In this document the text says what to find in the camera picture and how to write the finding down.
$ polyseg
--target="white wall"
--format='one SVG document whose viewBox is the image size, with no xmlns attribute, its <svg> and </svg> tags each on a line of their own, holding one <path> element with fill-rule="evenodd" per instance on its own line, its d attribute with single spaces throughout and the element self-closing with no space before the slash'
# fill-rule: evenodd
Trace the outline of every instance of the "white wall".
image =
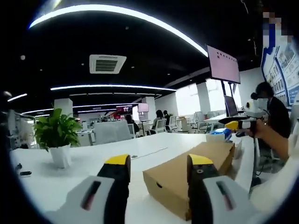
<svg viewBox="0 0 299 224">
<path fill-rule="evenodd" d="M 156 99 L 155 104 L 156 110 L 161 110 L 162 112 L 164 110 L 167 110 L 168 113 L 172 113 L 174 116 L 178 116 L 178 106 L 175 92 Z"/>
<path fill-rule="evenodd" d="M 200 110 L 203 114 L 207 114 L 211 111 L 209 94 L 206 87 L 206 82 L 197 85 Z"/>
<path fill-rule="evenodd" d="M 256 86 L 265 79 L 262 74 L 262 69 L 255 68 L 240 72 L 241 84 L 239 84 L 239 92 L 242 106 L 250 99 L 250 95 L 256 91 Z"/>
</svg>

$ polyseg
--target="ceiling air conditioner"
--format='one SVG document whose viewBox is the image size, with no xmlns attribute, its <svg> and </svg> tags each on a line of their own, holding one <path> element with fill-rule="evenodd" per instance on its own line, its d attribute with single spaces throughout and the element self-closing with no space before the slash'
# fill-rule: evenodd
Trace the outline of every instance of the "ceiling air conditioner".
<svg viewBox="0 0 299 224">
<path fill-rule="evenodd" d="M 118 74 L 126 59 L 117 55 L 90 55 L 89 71 L 91 74 Z"/>
</svg>

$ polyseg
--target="computer monitor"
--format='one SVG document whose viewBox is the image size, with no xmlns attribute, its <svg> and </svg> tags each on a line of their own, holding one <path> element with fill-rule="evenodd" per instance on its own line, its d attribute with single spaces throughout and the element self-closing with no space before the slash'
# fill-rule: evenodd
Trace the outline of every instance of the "computer monitor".
<svg viewBox="0 0 299 224">
<path fill-rule="evenodd" d="M 127 114 L 133 114 L 133 107 L 132 105 L 126 105 L 126 106 L 117 106 L 116 107 L 116 114 L 117 115 L 127 115 Z"/>
<path fill-rule="evenodd" d="M 241 83 L 237 59 L 211 46 L 207 46 L 207 51 L 213 79 Z"/>
<path fill-rule="evenodd" d="M 232 117 L 238 114 L 238 108 L 233 97 L 224 96 L 225 106 L 228 110 L 228 116 Z"/>
</svg>

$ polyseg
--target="curved led light strip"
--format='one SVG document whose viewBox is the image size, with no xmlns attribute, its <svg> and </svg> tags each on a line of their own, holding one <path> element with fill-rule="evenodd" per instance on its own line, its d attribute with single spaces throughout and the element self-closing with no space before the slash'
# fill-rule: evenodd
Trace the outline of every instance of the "curved led light strip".
<svg viewBox="0 0 299 224">
<path fill-rule="evenodd" d="M 38 118 L 38 117 L 48 117 L 48 116 L 50 116 L 50 115 L 49 114 L 42 114 L 42 115 L 35 116 L 35 118 Z"/>
<path fill-rule="evenodd" d="M 82 105 L 82 106 L 73 106 L 73 108 L 81 108 L 81 107 L 96 107 L 96 106 L 117 106 L 117 105 L 132 105 L 132 104 L 138 104 L 138 103 L 129 103 L 129 104 L 98 104 L 98 105 Z M 36 110 L 36 111 L 27 111 L 22 114 L 27 114 L 27 113 L 35 113 L 35 112 L 43 112 L 43 111 L 52 111 L 54 110 L 53 108 L 50 109 L 42 109 L 42 110 Z"/>
<path fill-rule="evenodd" d="M 120 87 L 120 88 L 139 88 L 139 89 L 151 89 L 151 90 L 168 90 L 168 91 L 176 91 L 174 89 L 160 88 L 160 87 L 152 87 L 152 86 L 142 86 L 142 85 L 118 85 L 118 84 L 98 84 L 98 85 L 70 85 L 70 86 L 61 86 L 51 88 L 54 90 L 65 90 L 65 89 L 74 89 L 74 88 L 91 88 L 91 87 Z"/>
<path fill-rule="evenodd" d="M 16 97 L 12 97 L 12 98 L 10 98 L 10 99 L 8 100 L 8 102 L 13 101 L 13 100 L 18 99 L 18 98 L 21 98 L 21 97 L 25 97 L 25 96 L 27 96 L 26 93 L 24 93 L 24 94 L 22 94 L 22 95 L 19 95 L 19 96 L 16 96 Z"/>
<path fill-rule="evenodd" d="M 172 32 L 173 34 L 175 34 L 176 36 L 179 36 L 180 38 L 182 38 L 184 41 L 186 41 L 187 43 L 189 43 L 190 45 L 192 45 L 193 47 L 195 47 L 198 51 L 200 51 L 204 56 L 208 57 L 207 51 L 205 51 L 201 46 L 199 46 L 196 42 L 194 42 L 190 37 L 186 36 L 185 34 L 183 34 L 182 32 L 180 32 L 179 30 L 173 28 L 172 26 L 168 25 L 167 23 L 158 20 L 152 16 L 146 15 L 144 13 L 140 13 L 131 9 L 127 9 L 127 8 L 122 8 L 122 7 L 118 7 L 118 6 L 108 6 L 108 5 L 78 5 L 78 6 L 71 6 L 71 7 L 67 7 L 67 8 L 62 8 L 62 9 L 58 9 L 56 11 L 50 12 L 46 15 L 43 15 L 42 17 L 34 20 L 30 27 L 33 27 L 34 25 L 43 22 L 45 20 L 48 20 L 50 18 L 59 16 L 59 15 L 63 15 L 63 14 L 67 14 L 67 13 L 74 13 L 74 12 L 81 12 L 81 11 L 103 11 L 103 12 L 111 12 L 111 13 L 120 13 L 120 14 L 124 14 L 124 15 L 130 15 L 148 22 L 151 22 L 157 26 L 160 26 L 170 32 Z"/>
<path fill-rule="evenodd" d="M 104 110 L 93 110 L 93 111 L 78 111 L 78 113 L 98 112 L 98 111 L 116 111 L 116 109 L 104 109 Z"/>
</svg>

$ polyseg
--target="potted plant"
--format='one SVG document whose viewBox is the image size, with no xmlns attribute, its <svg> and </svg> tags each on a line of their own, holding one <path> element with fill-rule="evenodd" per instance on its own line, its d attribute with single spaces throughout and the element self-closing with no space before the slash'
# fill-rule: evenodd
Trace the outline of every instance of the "potted plant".
<svg viewBox="0 0 299 224">
<path fill-rule="evenodd" d="M 39 146 L 47 152 L 50 150 L 53 162 L 59 168 L 71 165 L 70 146 L 78 146 L 76 131 L 82 126 L 74 118 L 55 109 L 49 117 L 39 117 L 34 125 L 35 137 Z"/>
</svg>

